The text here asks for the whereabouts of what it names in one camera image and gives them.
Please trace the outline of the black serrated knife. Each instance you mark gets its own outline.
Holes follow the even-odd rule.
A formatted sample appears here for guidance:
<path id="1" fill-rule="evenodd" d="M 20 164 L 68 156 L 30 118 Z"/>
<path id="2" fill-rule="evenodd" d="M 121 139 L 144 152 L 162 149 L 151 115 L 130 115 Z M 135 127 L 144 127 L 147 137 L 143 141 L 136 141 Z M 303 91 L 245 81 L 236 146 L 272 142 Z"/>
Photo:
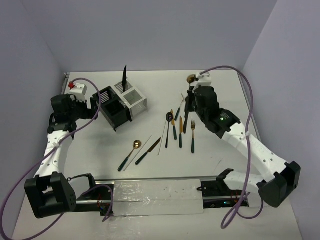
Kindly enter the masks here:
<path id="1" fill-rule="evenodd" d="M 127 89 L 127 65 L 124 67 L 123 69 L 123 74 L 122 74 L 122 89 L 123 89 L 123 93 L 126 91 Z"/>

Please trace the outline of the black utensil caddy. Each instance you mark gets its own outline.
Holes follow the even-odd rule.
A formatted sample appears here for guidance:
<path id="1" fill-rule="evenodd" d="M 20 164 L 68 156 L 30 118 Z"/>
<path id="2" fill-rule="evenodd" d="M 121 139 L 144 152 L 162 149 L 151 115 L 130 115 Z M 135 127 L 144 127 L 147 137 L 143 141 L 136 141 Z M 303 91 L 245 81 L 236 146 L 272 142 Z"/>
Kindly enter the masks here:
<path id="1" fill-rule="evenodd" d="M 108 86 L 98 93 L 92 95 L 97 103 L 101 102 L 100 112 L 106 118 L 114 131 L 124 123 L 132 121 L 130 110 L 120 96 Z"/>

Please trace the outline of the silver tape sheet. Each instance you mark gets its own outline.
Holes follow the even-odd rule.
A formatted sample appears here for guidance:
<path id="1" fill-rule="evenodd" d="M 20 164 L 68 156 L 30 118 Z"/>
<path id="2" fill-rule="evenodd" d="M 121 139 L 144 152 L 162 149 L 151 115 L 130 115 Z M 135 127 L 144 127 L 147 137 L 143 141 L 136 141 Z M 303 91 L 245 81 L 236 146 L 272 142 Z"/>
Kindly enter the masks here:
<path id="1" fill-rule="evenodd" d="M 116 217 L 196 215 L 204 212 L 199 179 L 117 181 L 113 214 Z"/>

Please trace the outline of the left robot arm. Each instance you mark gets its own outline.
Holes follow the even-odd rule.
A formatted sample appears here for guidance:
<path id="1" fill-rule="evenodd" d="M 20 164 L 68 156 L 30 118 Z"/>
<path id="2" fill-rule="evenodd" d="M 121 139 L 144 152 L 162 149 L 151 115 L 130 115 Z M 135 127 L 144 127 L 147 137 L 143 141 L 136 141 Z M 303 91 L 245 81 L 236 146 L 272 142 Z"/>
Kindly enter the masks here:
<path id="1" fill-rule="evenodd" d="M 97 119 L 101 103 L 90 98 L 87 106 L 84 94 L 61 94 L 51 98 L 53 113 L 47 129 L 47 147 L 33 178 L 24 184 L 34 216 L 38 219 L 73 212 L 76 194 L 64 176 L 69 148 L 80 131 L 78 120 Z"/>

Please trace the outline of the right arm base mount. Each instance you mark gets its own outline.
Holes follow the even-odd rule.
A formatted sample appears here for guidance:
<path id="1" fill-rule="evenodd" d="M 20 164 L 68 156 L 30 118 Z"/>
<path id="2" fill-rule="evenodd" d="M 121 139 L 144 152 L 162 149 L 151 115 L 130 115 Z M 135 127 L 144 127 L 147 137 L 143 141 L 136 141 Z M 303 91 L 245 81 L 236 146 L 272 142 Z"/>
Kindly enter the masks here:
<path id="1" fill-rule="evenodd" d="M 222 181 L 201 181 L 196 189 L 202 193 L 204 209 L 232 208 L 240 200 L 241 190 L 230 190 Z"/>

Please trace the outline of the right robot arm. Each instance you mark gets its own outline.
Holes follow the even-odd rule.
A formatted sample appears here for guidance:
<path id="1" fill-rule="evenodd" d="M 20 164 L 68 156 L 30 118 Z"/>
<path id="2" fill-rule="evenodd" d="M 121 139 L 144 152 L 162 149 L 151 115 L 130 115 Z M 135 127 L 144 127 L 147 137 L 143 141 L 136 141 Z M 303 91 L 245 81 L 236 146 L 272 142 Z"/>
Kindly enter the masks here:
<path id="1" fill-rule="evenodd" d="M 249 133 L 235 114 L 221 108 L 213 87 L 190 86 L 185 112 L 195 112 L 207 130 L 234 147 L 259 172 L 247 177 L 233 169 L 225 170 L 217 178 L 220 194 L 227 196 L 246 186 L 247 192 L 258 194 L 269 206 L 277 208 L 298 187 L 301 166 L 277 156 Z"/>

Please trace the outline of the white utensil caddy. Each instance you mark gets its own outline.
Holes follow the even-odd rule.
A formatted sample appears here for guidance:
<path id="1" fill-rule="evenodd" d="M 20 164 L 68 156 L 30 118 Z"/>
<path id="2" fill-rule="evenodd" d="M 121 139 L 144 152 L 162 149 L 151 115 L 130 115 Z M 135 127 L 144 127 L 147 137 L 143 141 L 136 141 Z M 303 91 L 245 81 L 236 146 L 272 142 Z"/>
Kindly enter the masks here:
<path id="1" fill-rule="evenodd" d="M 132 84 L 129 79 L 126 79 L 125 90 L 122 82 L 111 86 L 119 96 L 124 105 L 129 109 L 132 119 L 136 118 L 141 113 L 148 109 L 148 100 L 141 91 Z"/>

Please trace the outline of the black spoon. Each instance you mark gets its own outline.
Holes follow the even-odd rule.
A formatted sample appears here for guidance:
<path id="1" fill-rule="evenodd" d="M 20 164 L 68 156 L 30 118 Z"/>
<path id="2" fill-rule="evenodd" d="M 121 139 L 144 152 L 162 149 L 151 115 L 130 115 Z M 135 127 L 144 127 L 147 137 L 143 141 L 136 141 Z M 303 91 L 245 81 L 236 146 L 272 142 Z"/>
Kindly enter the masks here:
<path id="1" fill-rule="evenodd" d="M 170 123 L 173 120 L 173 114 L 168 112 L 166 114 L 166 121 L 167 121 L 167 134 L 166 134 L 166 141 L 165 141 L 165 148 L 168 148 L 169 145 L 169 130 L 170 130 Z"/>

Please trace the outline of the white chopstick long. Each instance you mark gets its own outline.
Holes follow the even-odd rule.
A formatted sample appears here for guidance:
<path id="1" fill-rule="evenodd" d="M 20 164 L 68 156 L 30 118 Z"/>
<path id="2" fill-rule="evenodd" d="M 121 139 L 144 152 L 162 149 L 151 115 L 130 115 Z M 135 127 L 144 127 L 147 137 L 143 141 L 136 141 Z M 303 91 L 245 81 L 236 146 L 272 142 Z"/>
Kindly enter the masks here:
<path id="1" fill-rule="evenodd" d="M 145 143 L 142 144 L 141 148 L 139 148 L 139 151 L 137 152 L 137 154 L 135 154 L 135 156 L 133 157 L 133 159 L 129 160 L 128 163 L 126 163 L 126 165 L 124 166 L 123 172 L 126 171 L 126 169 L 130 166 L 130 164 L 135 160 L 135 158 L 139 155 L 139 153 L 142 151 L 142 149 L 145 147 L 145 145 L 148 143 L 148 141 L 152 138 L 152 135 L 148 138 L 148 140 L 146 140 Z"/>

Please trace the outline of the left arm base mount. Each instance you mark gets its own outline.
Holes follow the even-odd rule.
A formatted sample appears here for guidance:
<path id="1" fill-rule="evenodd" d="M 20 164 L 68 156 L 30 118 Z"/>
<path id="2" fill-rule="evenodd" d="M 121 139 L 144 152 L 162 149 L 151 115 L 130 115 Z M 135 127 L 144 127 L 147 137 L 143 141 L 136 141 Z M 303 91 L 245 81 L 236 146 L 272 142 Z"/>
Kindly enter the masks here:
<path id="1" fill-rule="evenodd" d="M 106 216 L 111 205 L 113 184 L 107 184 L 110 187 L 99 186 L 96 189 L 82 194 L 76 199 L 74 213 L 98 212 L 101 216 Z"/>

